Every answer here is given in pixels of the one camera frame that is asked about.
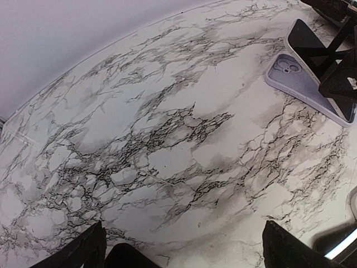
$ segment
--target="marble table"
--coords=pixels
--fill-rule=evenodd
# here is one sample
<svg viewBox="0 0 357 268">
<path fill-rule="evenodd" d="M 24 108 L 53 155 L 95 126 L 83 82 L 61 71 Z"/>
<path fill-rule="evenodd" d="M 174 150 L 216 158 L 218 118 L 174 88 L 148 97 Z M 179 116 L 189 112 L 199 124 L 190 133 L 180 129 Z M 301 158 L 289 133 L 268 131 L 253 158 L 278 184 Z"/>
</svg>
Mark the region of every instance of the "marble table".
<svg viewBox="0 0 357 268">
<path fill-rule="evenodd" d="M 143 28 L 63 74 L 5 125 L 0 267 L 98 220 L 162 267 L 263 267 L 273 219 L 311 245 L 354 220 L 357 126 L 265 84 L 294 0 L 220 1 Z"/>
</svg>

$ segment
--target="black smartphone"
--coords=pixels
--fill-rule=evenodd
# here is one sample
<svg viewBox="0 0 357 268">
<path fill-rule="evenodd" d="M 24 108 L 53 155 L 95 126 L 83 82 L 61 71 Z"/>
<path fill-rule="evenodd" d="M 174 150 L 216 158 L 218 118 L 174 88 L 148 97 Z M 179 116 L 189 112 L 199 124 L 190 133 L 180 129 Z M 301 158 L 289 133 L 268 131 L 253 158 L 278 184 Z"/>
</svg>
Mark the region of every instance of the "black smartphone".
<svg viewBox="0 0 357 268">
<path fill-rule="evenodd" d="M 320 85 L 320 81 L 323 79 L 323 75 L 328 68 L 333 68 L 334 65 L 337 65 L 335 60 L 331 60 L 326 55 L 321 56 L 318 53 L 316 53 L 316 55 L 311 54 L 311 50 L 309 50 L 311 48 L 320 49 L 320 52 L 327 50 L 327 48 L 302 20 L 297 20 L 294 23 L 284 43 L 286 49 L 303 68 L 310 73 L 318 85 Z M 355 103 L 331 98 L 328 98 L 328 100 L 341 118 L 348 122 L 353 120 L 356 107 Z"/>
</svg>

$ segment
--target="lavender phone case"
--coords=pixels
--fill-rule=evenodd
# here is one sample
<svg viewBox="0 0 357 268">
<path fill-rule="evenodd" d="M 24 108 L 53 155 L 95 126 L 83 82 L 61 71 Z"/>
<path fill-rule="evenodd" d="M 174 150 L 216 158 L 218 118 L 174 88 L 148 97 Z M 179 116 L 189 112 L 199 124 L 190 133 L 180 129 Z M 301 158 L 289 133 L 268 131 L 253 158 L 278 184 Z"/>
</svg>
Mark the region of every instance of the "lavender phone case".
<svg viewBox="0 0 357 268">
<path fill-rule="evenodd" d="M 268 85 L 305 102 L 343 127 L 349 127 L 353 123 L 354 115 L 350 122 L 337 115 L 330 102 L 319 92 L 319 86 L 292 56 L 278 54 L 269 65 L 264 80 Z"/>
</svg>

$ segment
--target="marble surface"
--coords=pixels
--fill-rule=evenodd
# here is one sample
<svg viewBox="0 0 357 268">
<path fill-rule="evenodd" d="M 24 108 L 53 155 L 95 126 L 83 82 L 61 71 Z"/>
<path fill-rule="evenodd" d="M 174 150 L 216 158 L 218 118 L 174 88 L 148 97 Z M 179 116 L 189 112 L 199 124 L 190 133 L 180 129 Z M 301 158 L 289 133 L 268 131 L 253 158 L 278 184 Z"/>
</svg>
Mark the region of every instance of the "marble surface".
<svg viewBox="0 0 357 268">
<path fill-rule="evenodd" d="M 293 0 L 221 1 L 116 42 L 5 125 L 0 267 L 28 267 L 101 220 L 162 267 L 263 267 L 274 219 L 303 242 L 353 220 L 357 127 L 263 81 Z"/>
</svg>

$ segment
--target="white wall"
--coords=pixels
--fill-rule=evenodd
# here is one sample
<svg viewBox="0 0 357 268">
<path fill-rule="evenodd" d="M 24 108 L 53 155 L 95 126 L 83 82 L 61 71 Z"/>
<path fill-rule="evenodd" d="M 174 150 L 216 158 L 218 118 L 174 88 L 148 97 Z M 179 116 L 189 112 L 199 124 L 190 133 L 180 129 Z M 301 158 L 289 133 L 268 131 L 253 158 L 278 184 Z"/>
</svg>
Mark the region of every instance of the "white wall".
<svg viewBox="0 0 357 268">
<path fill-rule="evenodd" d="M 215 0 L 2 0 L 0 116 L 105 45 Z"/>
</svg>

